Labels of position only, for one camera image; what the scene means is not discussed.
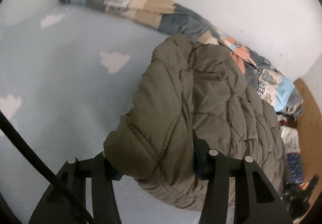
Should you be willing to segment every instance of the quilted fabric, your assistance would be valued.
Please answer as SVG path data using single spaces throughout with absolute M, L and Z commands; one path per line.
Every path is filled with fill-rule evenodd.
M 276 113 L 247 85 L 227 47 L 168 38 L 153 51 L 133 103 L 104 151 L 113 167 L 155 198 L 201 211 L 207 182 L 194 175 L 192 129 L 229 157 L 252 156 L 281 192 L 284 151 Z

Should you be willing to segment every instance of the black cable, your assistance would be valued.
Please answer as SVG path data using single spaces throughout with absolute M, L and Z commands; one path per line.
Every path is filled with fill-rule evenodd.
M 62 195 L 64 195 L 71 204 L 82 214 L 89 224 L 94 224 L 94 219 L 86 210 L 81 201 L 77 199 L 67 186 L 43 163 L 36 153 L 28 146 L 20 134 L 15 130 L 0 110 L 0 129 L 20 151 L 20 153 L 29 161 L 29 163 L 42 174 Z

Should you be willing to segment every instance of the silver screw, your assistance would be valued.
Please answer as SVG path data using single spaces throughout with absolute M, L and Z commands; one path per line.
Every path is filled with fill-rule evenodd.
M 211 155 L 211 156 L 217 156 L 218 155 L 218 151 L 215 150 L 215 149 L 211 149 L 211 150 L 209 150 L 209 155 Z
M 246 157 L 245 157 L 245 160 L 246 160 L 246 162 L 248 162 L 248 163 L 252 163 L 252 162 L 254 161 L 254 159 L 253 159 L 251 156 L 246 156 Z
M 73 163 L 75 163 L 75 162 L 76 162 L 76 158 L 69 158 L 69 159 L 67 160 L 67 162 L 68 162 L 69 164 L 73 164 Z

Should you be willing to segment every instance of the puffer jacket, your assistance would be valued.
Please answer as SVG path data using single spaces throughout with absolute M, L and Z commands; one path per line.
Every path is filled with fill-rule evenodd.
M 247 86 L 221 45 L 174 35 L 160 44 L 133 99 L 104 142 L 111 165 L 155 198 L 201 211 L 207 181 L 193 169 L 192 129 L 226 156 L 252 156 L 278 192 L 284 151 L 273 107 Z M 234 205 L 231 179 L 229 207 Z

